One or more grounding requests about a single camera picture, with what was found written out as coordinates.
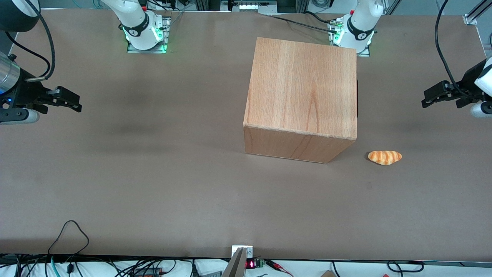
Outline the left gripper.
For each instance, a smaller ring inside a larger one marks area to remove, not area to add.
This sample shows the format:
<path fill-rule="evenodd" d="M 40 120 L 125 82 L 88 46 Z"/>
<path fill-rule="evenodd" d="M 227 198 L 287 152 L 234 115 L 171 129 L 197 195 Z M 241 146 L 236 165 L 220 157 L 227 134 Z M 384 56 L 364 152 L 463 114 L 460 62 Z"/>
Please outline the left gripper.
<path fill-rule="evenodd" d="M 492 58 L 486 58 L 467 70 L 457 83 L 459 88 L 481 101 L 491 101 L 492 96 Z M 427 108 L 435 103 L 452 101 L 459 97 L 455 86 L 443 80 L 424 91 L 422 107 Z"/>

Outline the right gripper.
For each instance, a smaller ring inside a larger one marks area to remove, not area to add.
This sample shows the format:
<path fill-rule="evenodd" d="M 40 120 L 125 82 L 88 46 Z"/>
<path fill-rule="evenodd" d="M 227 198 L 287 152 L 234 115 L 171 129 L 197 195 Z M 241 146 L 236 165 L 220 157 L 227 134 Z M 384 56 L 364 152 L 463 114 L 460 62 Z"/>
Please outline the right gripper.
<path fill-rule="evenodd" d="M 65 87 L 49 90 L 41 82 L 26 82 L 24 77 L 20 77 L 11 89 L 1 94 L 1 105 L 8 104 L 14 108 L 33 109 L 41 114 L 47 114 L 48 107 L 42 103 L 45 96 L 48 96 L 55 105 L 81 112 L 80 96 L 76 93 Z"/>

